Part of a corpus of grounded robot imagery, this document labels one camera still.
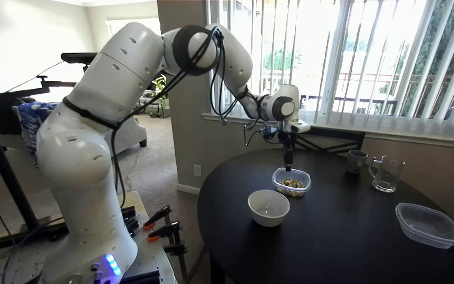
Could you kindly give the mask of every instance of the carpet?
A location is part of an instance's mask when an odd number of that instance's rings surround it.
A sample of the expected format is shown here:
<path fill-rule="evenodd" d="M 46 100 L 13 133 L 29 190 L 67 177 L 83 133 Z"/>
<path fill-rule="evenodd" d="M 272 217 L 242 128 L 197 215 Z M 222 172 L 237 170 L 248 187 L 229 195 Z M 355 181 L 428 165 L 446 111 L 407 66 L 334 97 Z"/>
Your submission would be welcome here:
<path fill-rule="evenodd" d="M 189 249 L 185 261 L 190 270 L 203 246 L 197 223 L 198 196 L 177 191 L 178 178 L 171 119 L 150 118 L 148 115 L 137 116 L 137 119 L 146 128 L 147 146 L 140 148 L 134 145 L 117 155 L 126 190 L 138 192 L 148 214 L 153 214 L 164 205 L 171 205 L 173 210 L 171 221 L 180 221 L 183 226 L 180 235 Z M 41 171 L 34 167 L 29 153 L 9 149 L 6 155 L 36 216 L 41 218 L 60 214 L 50 188 L 45 183 Z M 1 176 L 0 212 L 8 227 L 20 228 L 23 219 Z M 163 224 L 163 220 L 159 221 L 156 228 Z M 1 232 L 4 232 L 4 228 L 0 223 Z M 169 257 L 169 260 L 176 279 L 181 282 L 178 258 Z"/>

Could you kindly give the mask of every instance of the clear plastic container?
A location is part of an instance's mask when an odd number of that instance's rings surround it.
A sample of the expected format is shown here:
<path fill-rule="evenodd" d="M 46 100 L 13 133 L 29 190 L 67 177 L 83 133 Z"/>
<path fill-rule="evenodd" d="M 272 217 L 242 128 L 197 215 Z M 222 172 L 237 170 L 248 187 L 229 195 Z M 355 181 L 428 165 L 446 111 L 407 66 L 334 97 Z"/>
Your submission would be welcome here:
<path fill-rule="evenodd" d="M 404 234 L 436 248 L 454 246 L 454 221 L 443 212 L 411 203 L 399 203 L 395 213 Z"/>
<path fill-rule="evenodd" d="M 304 183 L 303 189 L 298 189 L 296 187 L 287 187 L 286 185 L 281 184 L 280 182 L 285 178 L 298 179 Z M 274 174 L 272 174 L 272 183 L 276 186 L 276 190 L 288 196 L 301 197 L 306 191 L 311 187 L 311 178 L 308 173 L 299 171 L 297 169 L 291 169 L 289 172 L 285 168 L 277 169 Z"/>

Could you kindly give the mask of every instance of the ceiling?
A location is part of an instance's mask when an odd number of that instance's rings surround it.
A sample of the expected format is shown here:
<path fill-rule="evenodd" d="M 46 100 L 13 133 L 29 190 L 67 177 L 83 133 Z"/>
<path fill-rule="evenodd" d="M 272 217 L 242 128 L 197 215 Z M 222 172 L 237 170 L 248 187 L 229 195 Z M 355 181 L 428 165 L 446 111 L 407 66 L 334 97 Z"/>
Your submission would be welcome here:
<path fill-rule="evenodd" d="M 93 7 L 137 2 L 152 2 L 156 0 L 52 0 L 52 1 L 63 2 L 83 7 Z"/>

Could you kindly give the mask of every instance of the baseboard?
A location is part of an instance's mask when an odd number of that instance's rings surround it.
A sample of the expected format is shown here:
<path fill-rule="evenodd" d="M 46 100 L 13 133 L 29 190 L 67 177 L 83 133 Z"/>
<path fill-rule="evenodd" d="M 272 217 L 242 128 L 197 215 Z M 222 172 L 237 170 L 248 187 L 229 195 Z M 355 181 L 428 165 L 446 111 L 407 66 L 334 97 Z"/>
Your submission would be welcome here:
<path fill-rule="evenodd" d="M 201 189 L 199 189 L 197 187 L 191 187 L 189 185 L 181 185 L 181 184 L 178 183 L 177 190 L 179 190 L 181 192 L 188 192 L 188 193 L 191 193 L 191 194 L 199 194 Z"/>

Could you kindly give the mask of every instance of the round table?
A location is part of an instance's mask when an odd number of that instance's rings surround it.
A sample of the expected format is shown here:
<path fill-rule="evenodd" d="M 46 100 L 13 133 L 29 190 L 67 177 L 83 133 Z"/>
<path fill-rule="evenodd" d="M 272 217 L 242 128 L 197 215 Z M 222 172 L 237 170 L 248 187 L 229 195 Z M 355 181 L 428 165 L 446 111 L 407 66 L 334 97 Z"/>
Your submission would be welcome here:
<path fill-rule="evenodd" d="M 352 176 L 346 158 L 331 153 L 296 149 L 292 167 L 309 173 L 311 189 L 288 197 L 280 226 L 255 223 L 247 198 L 274 189 L 272 174 L 282 165 L 281 149 L 253 151 L 204 181 L 197 215 L 212 283 L 225 281 L 225 273 L 247 284 L 454 282 L 454 247 L 407 238 L 395 214 L 400 202 L 442 209 L 403 181 L 393 194 L 374 189 L 367 167 Z"/>

